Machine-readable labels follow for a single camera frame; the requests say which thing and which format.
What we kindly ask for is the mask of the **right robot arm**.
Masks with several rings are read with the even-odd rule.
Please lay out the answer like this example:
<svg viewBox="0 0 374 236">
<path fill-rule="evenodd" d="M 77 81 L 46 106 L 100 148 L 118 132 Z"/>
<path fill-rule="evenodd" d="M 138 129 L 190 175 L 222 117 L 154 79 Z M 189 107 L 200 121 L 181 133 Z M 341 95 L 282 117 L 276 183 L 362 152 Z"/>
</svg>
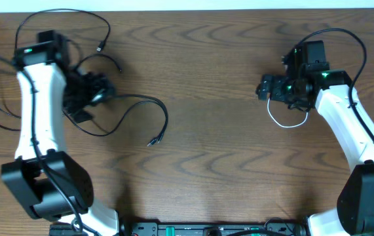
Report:
<svg viewBox="0 0 374 236">
<path fill-rule="evenodd" d="M 263 75 L 260 100 L 315 109 L 332 129 L 350 168 L 337 206 L 307 219 L 309 235 L 374 235 L 374 123 L 346 71 L 330 69 L 323 41 L 304 42 L 284 57 L 285 75 Z"/>
</svg>

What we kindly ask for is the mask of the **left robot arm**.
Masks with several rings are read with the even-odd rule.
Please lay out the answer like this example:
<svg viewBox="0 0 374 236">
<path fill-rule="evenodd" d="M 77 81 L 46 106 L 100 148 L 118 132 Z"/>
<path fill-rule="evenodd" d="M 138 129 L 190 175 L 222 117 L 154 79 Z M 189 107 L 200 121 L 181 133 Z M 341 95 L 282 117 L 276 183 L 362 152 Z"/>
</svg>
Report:
<svg viewBox="0 0 374 236">
<path fill-rule="evenodd" d="M 89 174 L 67 154 L 63 121 L 90 120 L 86 107 L 112 97 L 113 86 L 102 74 L 71 66 L 67 39 L 53 30 L 16 49 L 12 63 L 21 128 L 14 161 L 1 167 L 3 183 L 30 218 L 51 223 L 51 235 L 117 235 L 116 210 L 95 198 Z"/>
</svg>

